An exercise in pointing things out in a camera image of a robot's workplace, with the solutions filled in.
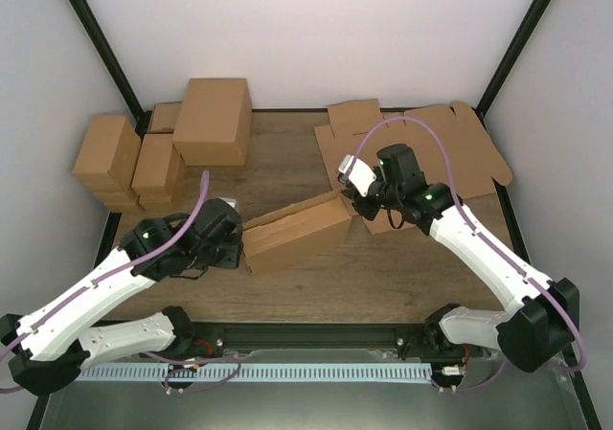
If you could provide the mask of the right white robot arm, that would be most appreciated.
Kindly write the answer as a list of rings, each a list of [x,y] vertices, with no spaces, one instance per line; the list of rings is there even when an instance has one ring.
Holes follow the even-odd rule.
[[[338,167],[343,194],[355,211],[373,220],[398,212],[404,223],[459,258],[493,293],[499,311],[450,306],[425,333],[438,356],[459,344],[502,352],[516,368],[532,373],[579,339],[579,290],[553,281],[516,256],[476,218],[444,183],[430,184],[414,151],[405,144],[381,149],[371,168],[353,155]]]

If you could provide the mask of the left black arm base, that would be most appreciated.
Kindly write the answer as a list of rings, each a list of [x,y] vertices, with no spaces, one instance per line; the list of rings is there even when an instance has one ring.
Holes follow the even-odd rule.
[[[172,360],[217,358],[223,354],[224,345],[225,329],[222,326],[195,323],[190,330],[180,331],[159,354]]]

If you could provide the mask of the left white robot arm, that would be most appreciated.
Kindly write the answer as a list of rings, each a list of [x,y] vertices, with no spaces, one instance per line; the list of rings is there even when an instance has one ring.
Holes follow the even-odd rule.
[[[196,216],[177,213],[141,220],[88,275],[43,308],[1,318],[1,342],[12,357],[18,388],[54,393],[82,372],[140,353],[189,358],[195,328],[180,306],[141,320],[99,326],[108,312],[165,278],[202,276],[211,267],[235,269],[242,252],[237,202],[213,198]]]

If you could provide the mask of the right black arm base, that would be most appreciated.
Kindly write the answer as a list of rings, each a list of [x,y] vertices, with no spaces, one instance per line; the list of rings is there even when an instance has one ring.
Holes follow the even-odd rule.
[[[476,357],[485,353],[480,347],[452,343],[443,335],[438,322],[397,325],[394,328],[394,336],[397,341],[397,355],[402,359],[462,359],[466,351],[470,356]]]

